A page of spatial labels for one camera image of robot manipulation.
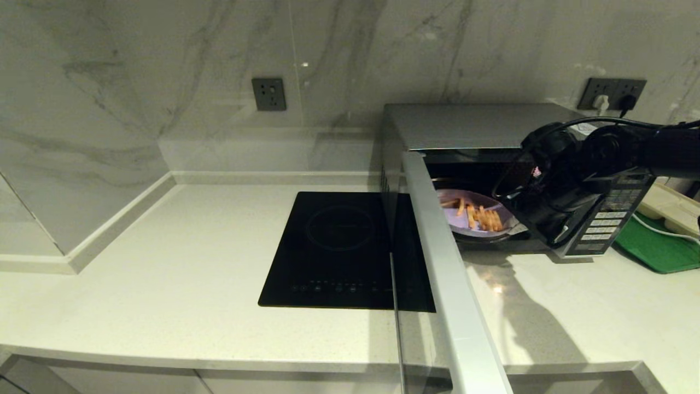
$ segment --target robotic arm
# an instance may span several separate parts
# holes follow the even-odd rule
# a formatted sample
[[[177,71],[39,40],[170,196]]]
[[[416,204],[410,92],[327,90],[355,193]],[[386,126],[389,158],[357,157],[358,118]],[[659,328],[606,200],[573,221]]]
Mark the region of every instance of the robotic arm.
[[[590,121],[616,123],[580,141],[568,127]],[[618,118],[551,123],[528,135],[513,163],[530,153],[537,167],[528,184],[505,194],[493,188],[515,217],[553,248],[576,236],[598,212],[621,177],[700,179],[700,121],[662,126]]]

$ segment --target green tray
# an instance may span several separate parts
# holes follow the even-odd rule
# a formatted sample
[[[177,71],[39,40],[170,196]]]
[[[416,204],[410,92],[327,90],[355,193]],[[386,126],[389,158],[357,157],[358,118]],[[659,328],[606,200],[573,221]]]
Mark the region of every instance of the green tray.
[[[636,215],[655,229],[668,231],[663,219],[653,220]],[[672,273],[700,268],[700,245],[655,233],[631,218],[615,239],[615,243],[638,261],[658,273]]]

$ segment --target induction cooktop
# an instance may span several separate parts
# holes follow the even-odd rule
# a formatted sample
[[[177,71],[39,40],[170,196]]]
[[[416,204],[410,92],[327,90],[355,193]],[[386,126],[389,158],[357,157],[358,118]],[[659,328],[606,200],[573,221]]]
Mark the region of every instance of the induction cooktop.
[[[393,309],[390,251],[380,193],[302,191],[294,201],[258,305]],[[422,264],[419,282],[425,284]],[[415,275],[408,276],[415,281]],[[413,295],[400,304],[434,311],[429,284],[417,288],[426,287],[430,305],[424,305],[424,292],[419,294],[413,287]],[[412,302],[415,296],[422,301]]]

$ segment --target countertop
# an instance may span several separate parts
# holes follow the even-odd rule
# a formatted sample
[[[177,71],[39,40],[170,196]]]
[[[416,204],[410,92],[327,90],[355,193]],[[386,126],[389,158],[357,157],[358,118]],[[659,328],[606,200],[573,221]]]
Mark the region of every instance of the countertop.
[[[367,189],[175,186],[77,276],[0,273],[0,344],[126,365],[390,370],[392,311],[257,305],[296,193]],[[667,392],[700,391],[699,270],[659,275],[614,250],[584,262],[462,255],[506,372],[643,362]],[[409,362],[446,367],[437,315],[419,316],[424,359]]]
[[[396,365],[393,311],[258,306],[300,190],[368,187],[175,186],[77,276],[0,273],[0,344],[23,355],[160,367]]]

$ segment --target wall outlet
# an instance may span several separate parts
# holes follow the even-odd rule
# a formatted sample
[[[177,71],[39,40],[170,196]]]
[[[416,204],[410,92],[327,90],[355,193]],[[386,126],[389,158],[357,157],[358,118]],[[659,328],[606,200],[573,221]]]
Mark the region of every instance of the wall outlet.
[[[589,78],[578,109],[595,109],[593,102],[599,95],[608,95],[608,109],[622,109],[621,101],[628,95],[639,100],[647,81],[644,79]]]
[[[253,92],[258,111],[285,111],[282,78],[253,78]]]

